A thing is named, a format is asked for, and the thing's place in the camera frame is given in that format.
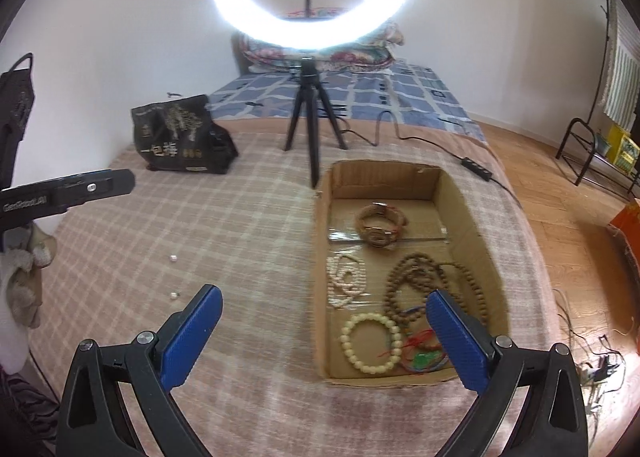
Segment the white gloved hand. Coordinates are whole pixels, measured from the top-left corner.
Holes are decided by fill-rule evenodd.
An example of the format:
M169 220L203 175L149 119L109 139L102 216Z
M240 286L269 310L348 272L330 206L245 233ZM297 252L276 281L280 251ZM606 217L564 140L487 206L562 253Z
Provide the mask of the white gloved hand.
M40 325L42 270L58 245L35 223L6 231L1 240L1 369L13 375L26 363L29 332Z

